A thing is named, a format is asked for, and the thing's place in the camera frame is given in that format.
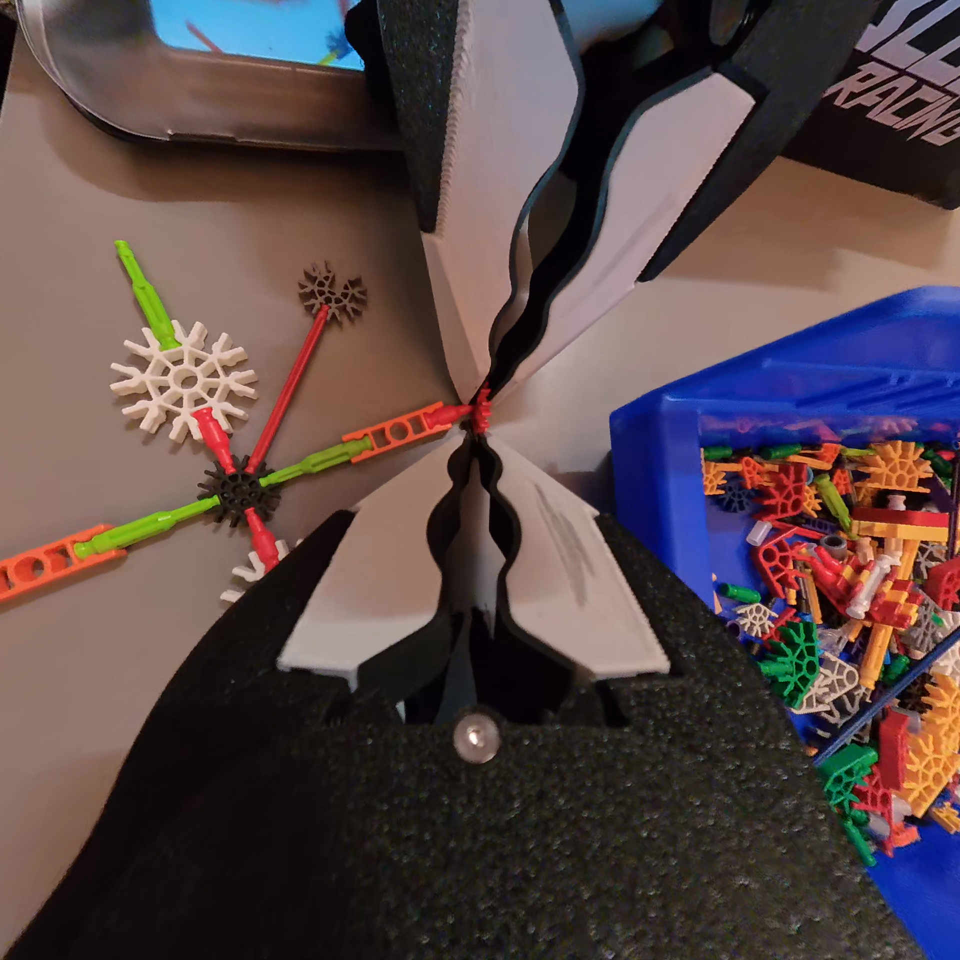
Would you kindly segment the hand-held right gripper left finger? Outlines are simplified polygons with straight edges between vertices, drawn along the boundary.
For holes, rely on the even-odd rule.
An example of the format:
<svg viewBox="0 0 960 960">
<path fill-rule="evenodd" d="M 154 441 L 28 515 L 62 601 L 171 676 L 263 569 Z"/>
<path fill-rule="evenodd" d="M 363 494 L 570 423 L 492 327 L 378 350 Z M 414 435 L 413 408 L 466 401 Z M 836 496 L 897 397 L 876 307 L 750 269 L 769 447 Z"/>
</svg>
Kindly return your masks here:
<svg viewBox="0 0 960 960">
<path fill-rule="evenodd" d="M 458 434 L 362 499 L 277 667 L 408 700 L 446 668 L 453 642 L 441 563 L 459 526 L 471 440 Z"/>
</svg>

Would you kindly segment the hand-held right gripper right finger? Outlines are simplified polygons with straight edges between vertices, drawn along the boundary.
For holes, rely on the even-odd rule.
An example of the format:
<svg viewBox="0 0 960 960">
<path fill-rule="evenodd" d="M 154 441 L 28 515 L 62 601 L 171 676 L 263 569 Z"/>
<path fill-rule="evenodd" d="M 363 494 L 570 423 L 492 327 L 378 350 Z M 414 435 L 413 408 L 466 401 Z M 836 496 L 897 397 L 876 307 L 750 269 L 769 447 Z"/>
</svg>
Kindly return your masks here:
<svg viewBox="0 0 960 960">
<path fill-rule="evenodd" d="M 504 557 L 497 611 L 505 626 L 597 680 L 668 674 L 668 656 L 598 511 L 492 435 L 476 452 L 489 533 Z"/>
</svg>

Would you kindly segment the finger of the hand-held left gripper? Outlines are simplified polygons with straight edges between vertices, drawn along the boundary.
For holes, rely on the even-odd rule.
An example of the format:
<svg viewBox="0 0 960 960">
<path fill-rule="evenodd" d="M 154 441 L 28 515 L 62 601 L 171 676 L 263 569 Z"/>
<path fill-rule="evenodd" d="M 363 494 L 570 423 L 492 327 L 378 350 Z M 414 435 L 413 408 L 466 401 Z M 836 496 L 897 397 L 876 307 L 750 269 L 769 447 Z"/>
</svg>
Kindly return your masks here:
<svg viewBox="0 0 960 960">
<path fill-rule="evenodd" d="M 593 142 L 566 227 L 534 268 L 522 313 L 496 349 L 492 398 L 629 295 L 754 107 L 742 86 L 703 69 L 614 122 L 608 153 Z"/>
<path fill-rule="evenodd" d="M 566 146 L 580 93 L 558 2 L 459 4 L 437 221 L 422 243 L 462 403 L 491 368 L 491 334 L 517 292 L 518 234 Z"/>
</svg>

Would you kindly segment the orange plastic connector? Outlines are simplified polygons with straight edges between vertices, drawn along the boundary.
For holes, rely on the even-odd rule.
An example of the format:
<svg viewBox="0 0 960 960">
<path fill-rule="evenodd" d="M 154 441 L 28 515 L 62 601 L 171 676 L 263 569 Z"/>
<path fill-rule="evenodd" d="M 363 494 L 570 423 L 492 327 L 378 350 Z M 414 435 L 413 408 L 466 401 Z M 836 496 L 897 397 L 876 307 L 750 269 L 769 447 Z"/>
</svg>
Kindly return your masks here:
<svg viewBox="0 0 960 960">
<path fill-rule="evenodd" d="M 99 524 L 88 530 L 69 534 L 56 541 L 1 560 L 1 602 L 6 603 L 31 592 L 45 589 L 66 578 L 93 570 L 123 558 L 127 550 L 112 549 L 103 553 L 76 553 L 76 546 L 112 530 Z"/>
<path fill-rule="evenodd" d="M 437 411 L 443 407 L 444 403 L 437 401 L 414 412 L 342 435 L 342 443 L 352 451 L 350 462 L 359 463 L 419 440 L 445 434 L 450 424 L 434 422 Z"/>
</svg>

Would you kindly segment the blue plastic bin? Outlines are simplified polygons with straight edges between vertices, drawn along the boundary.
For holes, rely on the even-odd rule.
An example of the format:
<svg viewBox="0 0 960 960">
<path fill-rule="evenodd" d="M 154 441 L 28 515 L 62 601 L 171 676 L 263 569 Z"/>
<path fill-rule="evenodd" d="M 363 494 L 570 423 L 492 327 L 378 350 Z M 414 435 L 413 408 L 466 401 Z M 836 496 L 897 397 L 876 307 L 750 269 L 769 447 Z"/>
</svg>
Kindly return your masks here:
<svg viewBox="0 0 960 960">
<path fill-rule="evenodd" d="M 958 958 L 958 836 L 926 827 L 863 868 L 820 774 L 854 730 L 958 647 L 953 630 L 809 760 L 792 712 L 714 615 L 714 574 L 758 586 L 747 519 L 708 516 L 702 448 L 868 448 L 958 434 L 958 288 L 895 294 L 653 390 L 609 419 L 617 522 L 601 520 L 662 635 L 667 678 L 613 680 L 666 798 L 640 815 L 642 957 Z"/>
</svg>

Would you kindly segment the pile of colourful toy pieces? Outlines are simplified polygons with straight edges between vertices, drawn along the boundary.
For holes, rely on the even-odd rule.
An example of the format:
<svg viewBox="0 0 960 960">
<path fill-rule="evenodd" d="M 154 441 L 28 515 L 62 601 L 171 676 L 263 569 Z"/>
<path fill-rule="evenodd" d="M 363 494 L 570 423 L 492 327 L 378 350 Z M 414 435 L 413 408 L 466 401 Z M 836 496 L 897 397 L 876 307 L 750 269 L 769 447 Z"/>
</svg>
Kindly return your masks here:
<svg viewBox="0 0 960 960">
<path fill-rule="evenodd" d="M 706 501 L 748 522 L 714 609 L 799 722 L 824 796 L 875 866 L 958 833 L 958 442 L 701 449 Z"/>
</svg>

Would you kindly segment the white snowflake connector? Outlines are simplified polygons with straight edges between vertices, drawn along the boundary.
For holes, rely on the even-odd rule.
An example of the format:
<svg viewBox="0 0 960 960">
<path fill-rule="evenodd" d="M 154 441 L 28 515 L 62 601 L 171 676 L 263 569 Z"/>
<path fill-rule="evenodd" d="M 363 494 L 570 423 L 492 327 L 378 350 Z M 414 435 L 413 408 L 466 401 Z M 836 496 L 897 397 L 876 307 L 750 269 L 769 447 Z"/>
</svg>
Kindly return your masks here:
<svg viewBox="0 0 960 960">
<path fill-rule="evenodd" d="M 231 571 L 231 585 L 220 594 L 220 600 L 226 604 L 238 601 L 251 585 L 259 582 L 266 575 L 266 566 L 255 550 L 247 554 L 244 565 L 235 566 Z"/>
<path fill-rule="evenodd" d="M 174 337 L 179 345 L 165 349 L 158 336 L 148 327 L 142 329 L 145 342 L 126 341 L 125 348 L 139 359 L 139 366 L 112 363 L 119 380 L 110 385 L 118 397 L 136 395 L 137 401 L 122 413 L 138 420 L 139 428 L 155 434 L 170 425 L 170 439 L 181 443 L 187 435 L 201 438 L 200 426 L 194 418 L 197 410 L 209 409 L 222 429 L 233 432 L 231 417 L 245 421 L 248 413 L 232 401 L 233 397 L 256 400 L 253 384 L 258 375 L 251 368 L 238 369 L 247 361 L 243 347 L 235 345 L 231 336 L 222 333 L 211 345 L 209 331 L 200 322 L 190 331 L 173 321 Z"/>
</svg>

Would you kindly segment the green plastic rod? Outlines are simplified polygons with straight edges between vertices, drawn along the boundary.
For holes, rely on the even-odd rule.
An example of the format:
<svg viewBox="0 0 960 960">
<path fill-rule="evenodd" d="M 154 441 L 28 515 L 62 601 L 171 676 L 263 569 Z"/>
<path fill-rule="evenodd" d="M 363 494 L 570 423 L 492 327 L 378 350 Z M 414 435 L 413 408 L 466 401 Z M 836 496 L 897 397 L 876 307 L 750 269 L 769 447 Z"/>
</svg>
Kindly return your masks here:
<svg viewBox="0 0 960 960">
<path fill-rule="evenodd" d="M 128 275 L 131 290 L 160 348 L 169 351 L 180 347 L 181 342 L 177 338 L 172 320 L 156 289 L 141 269 L 130 245 L 126 241 L 116 240 L 114 247 Z"/>
<path fill-rule="evenodd" d="M 106 526 L 94 534 L 84 534 L 81 540 L 75 542 L 72 546 L 74 556 L 85 561 L 94 555 L 125 549 L 163 534 L 181 522 L 198 517 L 219 505 L 220 498 L 214 495 L 174 510 L 160 510 L 120 526 Z"/>
<path fill-rule="evenodd" d="M 373 449 L 374 444 L 371 437 L 364 434 L 360 438 L 354 438 L 313 453 L 299 463 L 271 472 L 260 478 L 259 482 L 262 488 L 287 483 L 301 476 L 318 474 L 343 463 L 354 462 L 358 458 L 363 459 Z"/>
</svg>

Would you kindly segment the black hub connector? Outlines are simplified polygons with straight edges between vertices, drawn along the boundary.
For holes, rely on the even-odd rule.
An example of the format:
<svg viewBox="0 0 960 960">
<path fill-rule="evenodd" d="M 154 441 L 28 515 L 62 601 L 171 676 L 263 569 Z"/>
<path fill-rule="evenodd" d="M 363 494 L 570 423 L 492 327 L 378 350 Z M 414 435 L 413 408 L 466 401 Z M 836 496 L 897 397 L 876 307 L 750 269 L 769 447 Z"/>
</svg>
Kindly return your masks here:
<svg viewBox="0 0 960 960">
<path fill-rule="evenodd" d="M 229 521 L 230 528 L 247 525 L 246 511 L 253 509 L 263 522 L 270 522 L 281 501 L 278 486 L 262 486 L 260 480 L 270 474 L 270 468 L 261 462 L 255 471 L 246 471 L 250 457 L 246 456 L 233 473 L 227 473 L 221 463 L 205 471 L 207 479 L 198 483 L 198 500 L 219 498 L 213 508 L 215 522 Z"/>
</svg>

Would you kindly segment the brown toothed connector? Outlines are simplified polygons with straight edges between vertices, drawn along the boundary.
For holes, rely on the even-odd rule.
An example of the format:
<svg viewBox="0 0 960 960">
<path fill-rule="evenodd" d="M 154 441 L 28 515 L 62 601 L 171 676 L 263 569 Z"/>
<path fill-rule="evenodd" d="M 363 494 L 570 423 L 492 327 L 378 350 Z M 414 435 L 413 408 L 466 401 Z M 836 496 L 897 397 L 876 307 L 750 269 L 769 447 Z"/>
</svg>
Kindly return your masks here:
<svg viewBox="0 0 960 960">
<path fill-rule="evenodd" d="M 305 268 L 298 284 L 298 298 L 304 309 L 315 317 L 322 306 L 328 307 L 328 321 L 343 326 L 358 321 L 369 305 L 368 289 L 360 276 L 339 282 L 330 261 Z"/>
</svg>

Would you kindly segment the long red plastic rod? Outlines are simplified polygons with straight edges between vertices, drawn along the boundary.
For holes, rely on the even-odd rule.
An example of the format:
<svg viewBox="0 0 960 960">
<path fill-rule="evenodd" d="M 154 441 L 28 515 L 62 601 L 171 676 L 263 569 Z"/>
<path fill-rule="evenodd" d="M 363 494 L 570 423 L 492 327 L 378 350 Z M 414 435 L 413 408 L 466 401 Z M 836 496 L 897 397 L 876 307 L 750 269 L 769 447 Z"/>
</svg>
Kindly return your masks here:
<svg viewBox="0 0 960 960">
<path fill-rule="evenodd" d="M 254 474 L 269 453 L 274 439 L 281 428 L 285 415 L 294 398 L 294 394 L 304 376 L 309 361 L 317 348 L 318 342 L 327 325 L 329 316 L 330 306 L 326 303 L 323 303 L 318 307 L 313 324 L 298 354 L 296 355 L 294 365 L 291 367 L 277 400 L 273 405 L 263 431 L 261 432 L 254 449 L 246 461 L 245 473 Z"/>
</svg>

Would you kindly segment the black cardboard box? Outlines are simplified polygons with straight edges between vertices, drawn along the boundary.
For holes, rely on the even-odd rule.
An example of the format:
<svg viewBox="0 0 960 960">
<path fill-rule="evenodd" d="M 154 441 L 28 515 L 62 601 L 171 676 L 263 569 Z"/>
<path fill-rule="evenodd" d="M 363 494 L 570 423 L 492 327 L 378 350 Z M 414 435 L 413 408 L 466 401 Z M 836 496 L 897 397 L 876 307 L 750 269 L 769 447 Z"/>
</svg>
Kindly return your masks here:
<svg viewBox="0 0 960 960">
<path fill-rule="evenodd" d="M 959 3 L 882 2 L 783 155 L 957 209 Z"/>
</svg>

